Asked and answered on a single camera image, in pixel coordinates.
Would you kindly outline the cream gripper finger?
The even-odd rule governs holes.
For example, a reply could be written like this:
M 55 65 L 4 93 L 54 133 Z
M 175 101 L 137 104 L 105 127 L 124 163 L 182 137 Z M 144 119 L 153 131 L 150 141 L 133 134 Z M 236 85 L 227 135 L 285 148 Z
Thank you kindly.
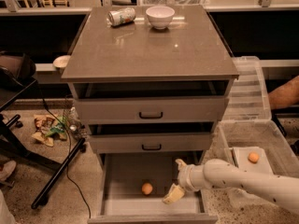
M 187 163 L 182 160 L 182 159 L 176 159 L 175 163 L 178 165 L 178 170 L 180 171 L 181 169 L 183 169 L 184 167 L 187 166 Z
M 185 195 L 185 190 L 180 186 L 173 184 L 168 193 L 164 196 L 163 202 L 165 204 L 175 203 Z

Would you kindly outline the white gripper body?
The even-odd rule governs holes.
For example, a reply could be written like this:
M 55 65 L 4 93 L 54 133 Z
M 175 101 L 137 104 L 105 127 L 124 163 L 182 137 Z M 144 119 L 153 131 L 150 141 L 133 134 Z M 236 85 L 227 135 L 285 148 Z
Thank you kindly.
M 178 183 L 187 192 L 196 192 L 205 186 L 202 165 L 185 165 L 178 170 Z

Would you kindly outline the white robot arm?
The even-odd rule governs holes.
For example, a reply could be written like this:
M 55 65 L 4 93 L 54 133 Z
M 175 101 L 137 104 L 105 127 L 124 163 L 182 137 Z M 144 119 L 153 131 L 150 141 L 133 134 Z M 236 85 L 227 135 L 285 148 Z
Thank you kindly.
M 203 165 L 176 159 L 178 183 L 173 184 L 163 202 L 171 204 L 186 192 L 201 189 L 236 188 L 256 195 L 295 214 L 299 213 L 299 179 L 283 175 L 250 172 L 227 161 L 212 159 Z

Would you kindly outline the person's forearm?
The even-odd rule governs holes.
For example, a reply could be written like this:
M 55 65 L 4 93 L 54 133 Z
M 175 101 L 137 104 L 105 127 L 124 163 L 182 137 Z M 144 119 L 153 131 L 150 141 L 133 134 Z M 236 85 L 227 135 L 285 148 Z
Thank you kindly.
M 272 110 L 287 108 L 299 103 L 299 76 L 279 86 L 268 94 Z

